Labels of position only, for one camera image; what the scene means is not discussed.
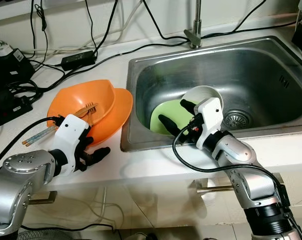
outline floor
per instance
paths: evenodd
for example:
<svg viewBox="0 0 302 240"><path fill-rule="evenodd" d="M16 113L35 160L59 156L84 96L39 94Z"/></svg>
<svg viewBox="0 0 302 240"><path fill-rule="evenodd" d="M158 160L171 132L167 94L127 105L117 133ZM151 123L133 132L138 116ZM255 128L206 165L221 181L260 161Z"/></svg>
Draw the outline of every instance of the floor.
<svg viewBox="0 0 302 240"><path fill-rule="evenodd" d="M302 219L297 220L302 228ZM251 230L247 223L234 225L210 225L210 226L184 226L171 228L148 228L121 230L123 240L136 233L155 233L159 240L203 240L205 238L215 238L218 240L249 240ZM84 231L81 233L82 239L88 240L120 240L118 233L111 231Z"/></svg>

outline faucet handle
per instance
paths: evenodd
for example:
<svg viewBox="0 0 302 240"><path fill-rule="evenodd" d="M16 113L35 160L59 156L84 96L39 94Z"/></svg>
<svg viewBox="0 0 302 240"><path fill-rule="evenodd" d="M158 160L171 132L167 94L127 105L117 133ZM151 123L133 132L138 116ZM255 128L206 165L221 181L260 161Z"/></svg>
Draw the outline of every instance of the faucet handle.
<svg viewBox="0 0 302 240"><path fill-rule="evenodd" d="M184 34L186 35L186 37L190 40L191 44L190 47L192 49L197 49L201 47L201 38L197 35L195 35L193 32L185 29Z"/></svg>

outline white countertop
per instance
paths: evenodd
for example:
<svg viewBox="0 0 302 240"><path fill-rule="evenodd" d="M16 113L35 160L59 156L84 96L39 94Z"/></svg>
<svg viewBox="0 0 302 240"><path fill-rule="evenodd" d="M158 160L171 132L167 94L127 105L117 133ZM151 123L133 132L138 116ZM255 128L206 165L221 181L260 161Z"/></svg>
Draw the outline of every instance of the white countertop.
<svg viewBox="0 0 302 240"><path fill-rule="evenodd" d="M290 39L294 32L293 27L260 30L237 33L229 36L215 37L202 41L202 46L213 46L245 39L274 35L286 43L298 56L301 56ZM149 43L148 40L121 43L102 48L98 59L134 49ZM149 47L138 52L116 57L93 70L67 79L57 88L47 92L33 104L34 109L19 118L0 127L0 152L22 129L47 115L48 108L57 92L75 84L98 79L109 79L115 88L126 88L128 62L131 59L177 52L188 49L187 45L177 47ZM49 63L58 63L61 57L50 59ZM51 69L40 70L33 80L40 86L46 87L58 79L61 74ZM22 140L45 129L42 124L29 131ZM101 147L110 147L111 153L101 162L91 166L87 171L77 171L68 177L55 177L45 186L45 190L62 190L71 188L96 187L109 184L133 184L143 182L174 181L177 179L199 179L215 176L214 174L194 172L183 166L175 157L171 148L144 150L137 152L122 152L120 150L121 130L100 145L91 147L88 153ZM18 141L6 155L30 152L38 149L48 150L53 142L53 135L26 148ZM271 172L302 171L302 134L270 136L244 139L257 153L258 161ZM189 162L203 167L213 168L215 161L200 150L192 146L178 148L181 155Z"/></svg>

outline white wall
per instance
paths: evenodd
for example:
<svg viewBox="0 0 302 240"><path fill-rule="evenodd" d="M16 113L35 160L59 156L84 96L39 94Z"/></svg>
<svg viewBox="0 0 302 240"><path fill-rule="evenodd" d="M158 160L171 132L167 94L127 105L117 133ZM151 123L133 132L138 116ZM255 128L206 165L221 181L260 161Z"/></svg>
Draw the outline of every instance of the white wall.
<svg viewBox="0 0 302 240"><path fill-rule="evenodd" d="M30 0L25 7L30 8ZM138 0L123 0L125 19ZM148 0L150 9L164 34L181 32L192 28L196 0ZM202 26L213 26L240 21L261 0L202 0ZM110 17L113 0L88 0L94 21L94 34L104 33ZM298 0L267 0L251 18L295 13ZM45 10L49 46L78 46L90 39L90 22L85 2L75 2ZM120 10L116 12L112 29L120 26ZM39 17L34 13L36 41L38 48L45 47ZM138 9L131 24L124 33L122 42L157 36L143 5ZM0 39L22 50L32 48L32 33L29 14L0 20Z"/></svg>

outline orange plate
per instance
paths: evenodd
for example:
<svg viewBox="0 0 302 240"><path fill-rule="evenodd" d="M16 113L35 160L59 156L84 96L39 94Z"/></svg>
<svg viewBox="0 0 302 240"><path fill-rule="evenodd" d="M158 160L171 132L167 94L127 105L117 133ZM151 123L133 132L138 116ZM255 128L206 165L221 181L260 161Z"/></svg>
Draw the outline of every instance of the orange plate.
<svg viewBox="0 0 302 240"><path fill-rule="evenodd" d="M61 89L53 99L47 116L75 114L89 103L98 104L92 114L93 125L101 121L114 107L115 89L109 80L94 80ZM88 115L82 117L87 122Z"/></svg>
<svg viewBox="0 0 302 240"><path fill-rule="evenodd" d="M94 125L88 137L93 137L90 146L100 144L115 134L130 116L133 98L131 93L123 88L115 88L115 103L110 113L98 124Z"/></svg>

